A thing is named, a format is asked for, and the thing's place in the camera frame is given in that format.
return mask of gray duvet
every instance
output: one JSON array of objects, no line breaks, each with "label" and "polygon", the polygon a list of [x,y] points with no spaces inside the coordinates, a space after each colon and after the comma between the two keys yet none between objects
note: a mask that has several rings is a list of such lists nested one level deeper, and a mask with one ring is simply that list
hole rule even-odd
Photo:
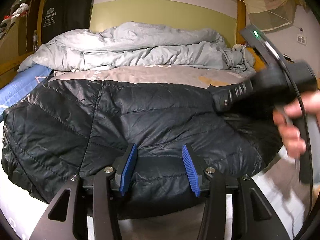
[{"label": "gray duvet", "polygon": [[216,30],[186,31],[135,22],[100,33],[79,29],[58,35],[26,58],[19,71],[35,64],[58,71],[175,64],[254,73],[252,55],[243,47],[226,48]]}]

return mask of human hand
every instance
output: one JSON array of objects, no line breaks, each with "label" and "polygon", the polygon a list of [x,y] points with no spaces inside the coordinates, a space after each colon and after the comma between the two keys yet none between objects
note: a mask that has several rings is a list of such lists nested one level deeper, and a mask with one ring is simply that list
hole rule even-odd
[{"label": "human hand", "polygon": [[[306,113],[315,114],[320,124],[320,91],[305,92],[301,94]],[[302,115],[297,99],[284,107],[284,112],[292,119]],[[292,158],[299,158],[306,151],[306,142],[301,139],[299,129],[287,125],[284,116],[277,110],[273,111],[273,121],[278,126],[282,142],[287,153]]]}]

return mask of plastic bottle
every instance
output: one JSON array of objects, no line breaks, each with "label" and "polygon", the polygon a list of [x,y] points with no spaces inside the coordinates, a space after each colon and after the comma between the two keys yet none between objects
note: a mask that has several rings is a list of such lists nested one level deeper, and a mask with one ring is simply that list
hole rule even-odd
[{"label": "plastic bottle", "polygon": [[33,52],[36,52],[36,50],[38,49],[38,34],[36,30],[33,31],[32,41],[33,41]]}]

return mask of silver screw head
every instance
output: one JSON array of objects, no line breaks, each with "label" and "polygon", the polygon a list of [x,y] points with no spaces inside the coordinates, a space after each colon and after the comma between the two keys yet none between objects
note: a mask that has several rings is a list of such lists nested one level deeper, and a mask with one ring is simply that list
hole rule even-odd
[{"label": "silver screw head", "polygon": [[114,168],[111,167],[111,166],[108,166],[108,167],[105,167],[105,168],[104,168],[104,172],[105,172],[105,173],[111,173],[111,172],[113,172],[113,170],[114,170]]},{"label": "silver screw head", "polygon": [[242,175],[243,180],[250,180],[250,176],[248,174]]},{"label": "silver screw head", "polygon": [[79,178],[78,174],[73,174],[72,178],[70,179],[71,181],[76,181]]},{"label": "silver screw head", "polygon": [[213,168],[213,167],[208,167],[208,168],[205,169],[205,171],[206,171],[207,173],[209,173],[209,174],[212,174],[212,173],[215,173],[215,172],[216,172],[215,168]]}]

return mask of black cable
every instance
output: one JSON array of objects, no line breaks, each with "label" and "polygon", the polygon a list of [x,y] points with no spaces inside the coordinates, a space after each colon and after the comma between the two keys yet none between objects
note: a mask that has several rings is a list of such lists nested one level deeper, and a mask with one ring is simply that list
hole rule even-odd
[{"label": "black cable", "polygon": [[[304,125],[305,125],[305,130],[306,130],[306,135],[307,135],[307,141],[306,141],[306,146],[307,146],[307,149],[308,149],[308,153],[309,153],[309,161],[310,163],[312,163],[312,156],[311,156],[311,142],[310,142],[310,136],[309,136],[309,130],[308,130],[308,120],[307,120],[307,114],[306,114],[306,110],[304,108],[304,105],[303,105],[303,102],[302,102],[302,98],[301,98],[301,95],[300,95],[300,92],[297,88],[297,85],[295,84],[295,82],[293,81],[293,78],[290,74],[290,71],[288,70],[287,66],[285,65],[285,63],[281,60],[281,59],[276,59],[281,67],[281,70],[284,72],[284,74],[288,77],[294,91],[296,92],[296,95],[297,95],[297,99],[299,101],[299,105],[300,105],[300,108],[301,108],[301,112],[302,112],[302,117],[303,117],[303,121],[304,121]],[[311,178],[313,178],[313,170],[312,170],[312,165],[310,166],[310,169],[311,169]],[[310,191],[309,191],[309,210],[308,210],[308,215],[307,217],[310,215],[311,213],[311,210],[312,210],[312,197],[313,195],[313,184],[311,183],[310,184]]]}]

